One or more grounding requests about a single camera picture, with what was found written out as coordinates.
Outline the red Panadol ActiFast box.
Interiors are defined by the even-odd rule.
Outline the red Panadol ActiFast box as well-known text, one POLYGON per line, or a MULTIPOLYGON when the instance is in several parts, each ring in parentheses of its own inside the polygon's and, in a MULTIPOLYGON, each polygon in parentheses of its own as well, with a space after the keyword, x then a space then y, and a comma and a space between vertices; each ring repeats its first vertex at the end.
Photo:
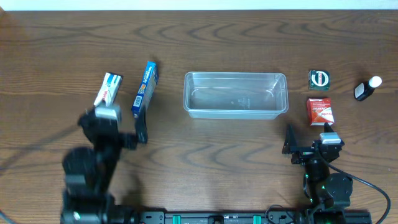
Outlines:
POLYGON ((309 98, 307 100, 307 112, 311 126, 323 126, 325 123, 335 123, 331 109, 330 98, 309 98))

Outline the blue medicine box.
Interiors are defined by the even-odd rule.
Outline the blue medicine box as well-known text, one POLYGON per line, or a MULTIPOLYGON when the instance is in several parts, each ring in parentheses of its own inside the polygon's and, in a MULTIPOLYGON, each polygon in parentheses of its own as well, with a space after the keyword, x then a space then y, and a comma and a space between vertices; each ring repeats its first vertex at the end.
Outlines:
POLYGON ((159 73, 157 64, 155 62, 148 61, 146 69, 142 76, 141 84, 136 94, 136 98, 131 108, 135 119, 139 117, 139 114, 143 108, 145 110, 148 109, 150 100, 158 84, 158 81, 159 73))

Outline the white Panadol box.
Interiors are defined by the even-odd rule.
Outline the white Panadol box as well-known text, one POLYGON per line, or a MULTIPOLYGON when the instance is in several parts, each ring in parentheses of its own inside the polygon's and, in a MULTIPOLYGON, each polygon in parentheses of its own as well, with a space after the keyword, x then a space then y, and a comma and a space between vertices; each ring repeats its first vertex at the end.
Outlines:
POLYGON ((98 106, 102 103, 104 103, 106 106, 112 105, 122 80, 122 75, 109 72, 105 73, 101 88, 99 89, 93 105, 98 106))

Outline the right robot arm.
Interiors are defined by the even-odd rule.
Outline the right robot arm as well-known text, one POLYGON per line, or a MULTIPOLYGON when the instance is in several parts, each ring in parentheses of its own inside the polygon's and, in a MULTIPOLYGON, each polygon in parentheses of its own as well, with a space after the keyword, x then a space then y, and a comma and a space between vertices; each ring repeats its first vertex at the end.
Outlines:
POLYGON ((294 223, 346 223, 345 208, 351 204, 353 180, 341 172, 330 172, 330 162, 339 158, 343 140, 328 123, 311 146, 299 146, 294 130, 288 126, 282 153, 291 163, 304 167, 303 191, 311 207, 296 212, 294 223))

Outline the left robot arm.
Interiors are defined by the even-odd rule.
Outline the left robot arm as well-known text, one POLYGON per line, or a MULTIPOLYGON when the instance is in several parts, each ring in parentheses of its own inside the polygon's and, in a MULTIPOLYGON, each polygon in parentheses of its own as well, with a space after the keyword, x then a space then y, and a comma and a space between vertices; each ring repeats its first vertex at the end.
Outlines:
POLYGON ((78 125, 93 146, 76 147, 63 158, 60 223, 139 223, 138 213, 116 205, 108 189, 122 150, 148 141, 146 112, 139 113, 133 133, 119 131, 120 119, 118 106, 95 106, 80 116, 78 125))

